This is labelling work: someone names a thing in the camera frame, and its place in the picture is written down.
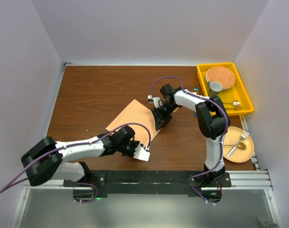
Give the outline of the peach satin napkin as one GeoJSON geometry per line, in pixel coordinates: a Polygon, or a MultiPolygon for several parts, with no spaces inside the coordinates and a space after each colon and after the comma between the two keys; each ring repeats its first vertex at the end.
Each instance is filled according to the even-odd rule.
{"type": "MultiPolygon", "coordinates": [[[[159,133],[155,128],[155,120],[151,110],[135,99],[132,100],[106,127],[106,130],[113,130],[114,128],[126,123],[139,123],[146,126],[150,132],[152,140],[159,133]]],[[[138,125],[131,125],[131,128],[135,131],[135,140],[140,141],[144,146],[147,146],[149,143],[149,135],[147,131],[138,125]]]]}

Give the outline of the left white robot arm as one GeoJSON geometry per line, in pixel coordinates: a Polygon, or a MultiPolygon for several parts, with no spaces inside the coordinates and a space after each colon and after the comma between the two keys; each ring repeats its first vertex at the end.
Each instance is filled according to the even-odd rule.
{"type": "Polygon", "coordinates": [[[91,173],[80,161],[83,158],[99,158],[120,152],[137,160],[149,160],[150,153],[134,137],[135,131],[130,125],[121,125],[105,134],[74,142],[56,142],[52,137],[45,137],[21,157],[23,171],[31,186],[52,179],[86,186],[91,182],[91,173]]]}

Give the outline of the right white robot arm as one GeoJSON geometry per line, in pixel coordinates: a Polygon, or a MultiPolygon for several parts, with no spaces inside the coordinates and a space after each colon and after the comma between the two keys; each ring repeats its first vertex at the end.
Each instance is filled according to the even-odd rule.
{"type": "Polygon", "coordinates": [[[172,113],[179,107],[186,107],[196,113],[198,126],[206,141],[206,161],[204,172],[196,175],[206,185],[213,187],[225,174],[223,159],[224,140],[230,119],[224,105],[218,96],[212,98],[189,92],[183,87],[174,89],[170,84],[162,86],[159,97],[148,95],[148,102],[154,104],[151,109],[156,130],[160,130],[171,121],[172,113]]]}

